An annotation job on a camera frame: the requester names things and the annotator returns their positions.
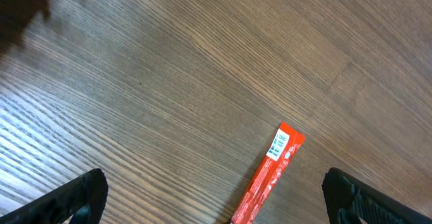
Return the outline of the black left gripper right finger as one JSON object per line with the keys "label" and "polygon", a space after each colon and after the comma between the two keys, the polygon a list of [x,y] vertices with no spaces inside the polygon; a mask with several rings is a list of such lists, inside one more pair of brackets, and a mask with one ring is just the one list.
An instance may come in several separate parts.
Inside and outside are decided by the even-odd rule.
{"label": "black left gripper right finger", "polygon": [[431,219],[332,167],[322,183],[331,224],[431,224]]}

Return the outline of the red chocolate bar wrapper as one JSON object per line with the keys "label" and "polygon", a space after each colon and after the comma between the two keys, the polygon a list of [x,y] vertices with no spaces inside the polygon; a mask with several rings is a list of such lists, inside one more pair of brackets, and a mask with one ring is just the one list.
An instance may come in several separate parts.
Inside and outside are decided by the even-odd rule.
{"label": "red chocolate bar wrapper", "polygon": [[249,182],[230,219],[233,224],[251,224],[275,188],[306,136],[281,122],[269,150]]}

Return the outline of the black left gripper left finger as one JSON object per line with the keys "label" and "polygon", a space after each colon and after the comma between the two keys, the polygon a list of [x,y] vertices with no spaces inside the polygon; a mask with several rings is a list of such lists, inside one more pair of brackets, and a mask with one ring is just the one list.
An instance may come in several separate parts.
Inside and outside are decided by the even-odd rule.
{"label": "black left gripper left finger", "polygon": [[108,183],[101,169],[92,169],[40,198],[1,217],[1,224],[98,224],[105,209]]}

